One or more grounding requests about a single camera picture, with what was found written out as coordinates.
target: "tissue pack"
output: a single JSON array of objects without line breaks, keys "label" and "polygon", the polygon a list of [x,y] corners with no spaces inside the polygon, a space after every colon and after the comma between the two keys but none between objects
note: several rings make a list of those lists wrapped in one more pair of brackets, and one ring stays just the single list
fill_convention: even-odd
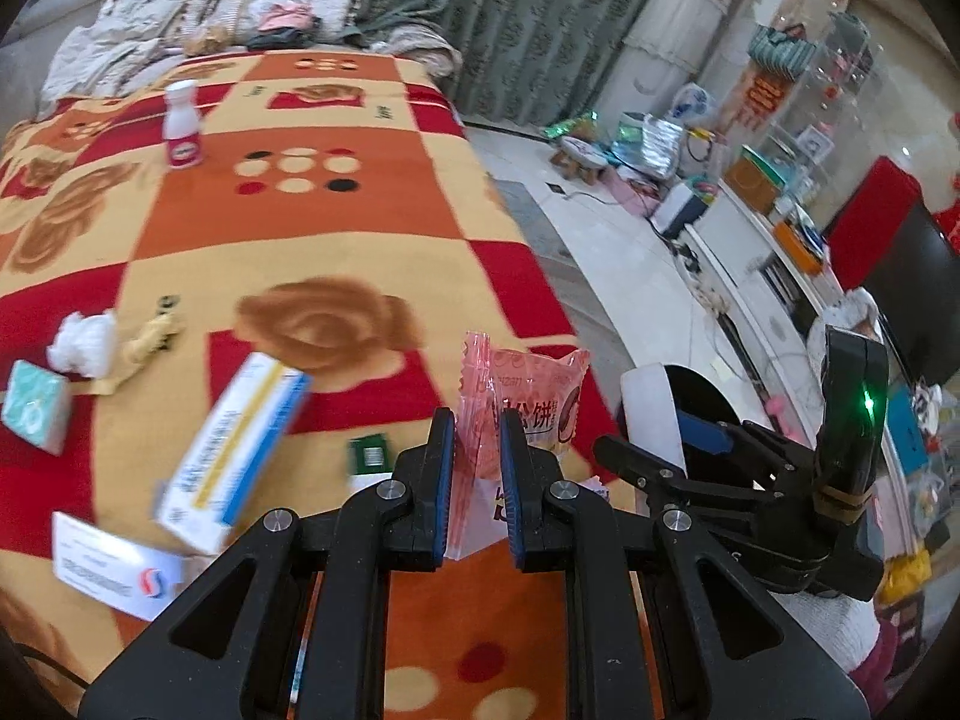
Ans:
[{"label": "tissue pack", "polygon": [[70,421],[70,382],[59,373],[17,360],[0,418],[26,442],[51,455],[61,454]]}]

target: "polka dot pattern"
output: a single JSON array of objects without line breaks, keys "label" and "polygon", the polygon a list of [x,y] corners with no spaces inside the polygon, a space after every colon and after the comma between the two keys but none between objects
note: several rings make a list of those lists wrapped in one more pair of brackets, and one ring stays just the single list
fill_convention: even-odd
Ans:
[{"label": "polka dot pattern", "polygon": [[383,707],[391,712],[416,712],[440,692],[440,681],[425,668],[400,666],[383,678]]},{"label": "polka dot pattern", "polygon": [[284,157],[277,163],[277,167],[283,172],[307,172],[316,164],[310,157]]},{"label": "polka dot pattern", "polygon": [[305,191],[316,189],[313,181],[306,178],[285,178],[277,184],[277,189],[285,191],[286,194],[303,194]]},{"label": "polka dot pattern", "polygon": [[326,187],[330,191],[353,191],[358,186],[360,186],[352,178],[334,178],[332,181],[326,182]]},{"label": "polka dot pattern", "polygon": [[[323,169],[328,173],[348,173],[360,170],[362,163],[353,155],[349,148],[330,148],[323,158]],[[267,189],[274,182],[275,189],[285,194],[305,194],[317,189],[317,183],[307,175],[315,172],[318,154],[315,148],[307,146],[293,146],[285,148],[277,161],[270,159],[275,154],[272,151],[251,151],[244,159],[233,166],[233,172],[241,178],[263,178],[261,181],[242,181],[235,187],[237,194],[258,194]],[[272,170],[282,175],[267,178]],[[333,178],[323,186],[330,191],[355,191],[360,184],[352,178]]]},{"label": "polka dot pattern", "polygon": [[264,175],[267,170],[270,170],[270,163],[265,159],[248,159],[233,166],[233,172],[248,178]]},{"label": "polka dot pattern", "polygon": [[353,157],[328,157],[323,166],[330,172],[356,172],[360,169],[360,160]]},{"label": "polka dot pattern", "polygon": [[321,70],[330,73],[334,70],[358,70],[360,65],[352,59],[337,62],[336,59],[300,59],[294,63],[298,70]]},{"label": "polka dot pattern", "polygon": [[536,694],[527,688],[494,690],[474,707],[473,720],[527,720],[536,709]]},{"label": "polka dot pattern", "polygon": [[503,647],[484,641],[469,650],[457,664],[457,675],[465,683],[485,683],[503,671],[507,654]]},{"label": "polka dot pattern", "polygon": [[267,188],[267,185],[262,181],[248,181],[246,184],[241,184],[237,187],[238,194],[257,194],[261,191],[264,191]]}]

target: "small wooden stool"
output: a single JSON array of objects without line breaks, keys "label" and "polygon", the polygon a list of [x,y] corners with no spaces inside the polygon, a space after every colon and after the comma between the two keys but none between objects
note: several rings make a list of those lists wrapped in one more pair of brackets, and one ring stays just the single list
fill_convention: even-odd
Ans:
[{"label": "small wooden stool", "polygon": [[607,158],[592,143],[565,136],[560,138],[560,146],[550,157],[550,163],[563,170],[566,180],[579,175],[587,184],[593,185],[600,177],[600,170],[607,166]]}]

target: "orange blanket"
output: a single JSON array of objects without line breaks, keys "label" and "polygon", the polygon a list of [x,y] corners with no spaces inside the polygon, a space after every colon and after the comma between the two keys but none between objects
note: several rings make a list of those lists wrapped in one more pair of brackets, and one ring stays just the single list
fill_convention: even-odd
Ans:
[{"label": "orange blanket", "polygon": [[[198,79],[203,154],[166,167],[162,87]],[[165,296],[185,331],[112,396],[75,384],[64,456],[0,428],[0,622],[87,679],[143,623],[56,580],[51,512],[181,550],[151,520],[157,485],[251,348],[315,377],[248,504],[302,515],[347,497],[347,443],[426,440],[457,402],[467,330],[557,356],[560,304],[443,96],[416,62],[328,52],[181,66],[124,100],[64,100],[21,125],[0,164],[0,383],[45,365],[66,314],[114,308],[133,332]],[[568,476],[613,429],[584,384]],[[392,583],[387,709],[408,720],[556,720],[559,575],[522,576],[505,544]],[[66,704],[78,695],[44,670]]]}]

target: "yellow stripe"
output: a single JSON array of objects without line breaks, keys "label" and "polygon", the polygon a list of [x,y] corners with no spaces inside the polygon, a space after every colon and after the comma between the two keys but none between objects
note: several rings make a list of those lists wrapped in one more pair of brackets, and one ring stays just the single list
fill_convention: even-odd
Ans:
[{"label": "yellow stripe", "polygon": [[194,506],[197,509],[204,509],[206,507],[210,494],[213,493],[213,488],[216,487],[221,474],[224,472],[224,468],[227,467],[227,462],[230,456],[232,456],[233,450],[236,449],[244,432],[246,432],[248,426],[250,426],[251,420],[260,411],[263,402],[267,399],[267,396],[277,383],[280,382],[282,377],[283,365],[279,362],[274,362],[270,372],[264,377],[263,381],[260,382],[260,386],[258,386],[256,392],[253,394],[253,398],[251,398],[250,403],[247,404],[247,408],[244,409],[240,415],[240,419],[236,425],[233,426],[233,432],[221,447],[217,459],[210,464],[210,470],[206,473],[206,479],[197,493],[197,499],[194,501]]}]

